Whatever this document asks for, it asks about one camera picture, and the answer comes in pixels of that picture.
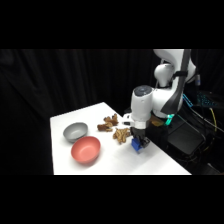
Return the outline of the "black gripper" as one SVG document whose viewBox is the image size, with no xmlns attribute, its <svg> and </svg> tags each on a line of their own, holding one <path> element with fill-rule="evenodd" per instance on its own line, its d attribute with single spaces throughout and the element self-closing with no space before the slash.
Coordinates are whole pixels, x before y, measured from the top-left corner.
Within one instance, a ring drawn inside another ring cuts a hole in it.
<svg viewBox="0 0 224 224">
<path fill-rule="evenodd" d="M 143 139 L 142 140 L 142 147 L 146 148 L 149 143 L 150 143 L 150 139 L 148 137 L 146 137 L 146 130 L 145 129 L 137 129 L 135 127 L 131 127 L 130 128 L 130 132 L 131 132 L 131 139 Z"/>
</svg>

